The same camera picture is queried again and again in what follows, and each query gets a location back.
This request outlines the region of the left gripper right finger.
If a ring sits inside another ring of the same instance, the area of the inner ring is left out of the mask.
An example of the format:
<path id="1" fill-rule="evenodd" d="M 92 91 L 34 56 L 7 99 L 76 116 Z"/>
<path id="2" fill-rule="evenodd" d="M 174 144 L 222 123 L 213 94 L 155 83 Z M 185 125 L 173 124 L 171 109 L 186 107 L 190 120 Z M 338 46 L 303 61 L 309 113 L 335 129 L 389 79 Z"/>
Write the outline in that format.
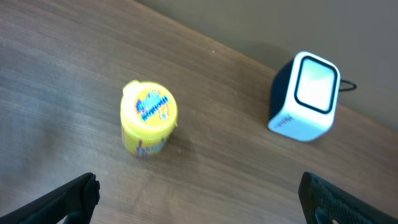
<path id="1" fill-rule="evenodd" d="M 303 173 L 298 196 L 307 223 L 397 224 L 396 218 L 311 172 Z"/>

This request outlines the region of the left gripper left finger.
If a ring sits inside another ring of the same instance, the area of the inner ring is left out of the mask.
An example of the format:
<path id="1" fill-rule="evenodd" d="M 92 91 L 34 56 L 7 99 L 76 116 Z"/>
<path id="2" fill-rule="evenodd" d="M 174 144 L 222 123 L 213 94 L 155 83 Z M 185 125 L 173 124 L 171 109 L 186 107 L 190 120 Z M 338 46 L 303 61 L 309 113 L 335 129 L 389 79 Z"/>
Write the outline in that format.
<path id="1" fill-rule="evenodd" d="M 100 183 L 85 173 L 48 194 L 1 217 L 1 223 L 89 224 L 100 200 Z"/>

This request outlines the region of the yellow mentos gum bottle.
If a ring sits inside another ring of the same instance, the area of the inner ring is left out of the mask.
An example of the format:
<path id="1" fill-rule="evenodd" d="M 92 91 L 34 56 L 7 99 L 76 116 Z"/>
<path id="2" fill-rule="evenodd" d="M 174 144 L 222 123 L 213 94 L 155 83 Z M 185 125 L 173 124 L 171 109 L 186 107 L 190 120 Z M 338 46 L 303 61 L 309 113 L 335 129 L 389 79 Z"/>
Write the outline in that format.
<path id="1" fill-rule="evenodd" d="M 124 147 L 136 157 L 150 157 L 177 127 L 177 102 L 166 87 L 133 80 L 123 88 L 120 117 Z"/>

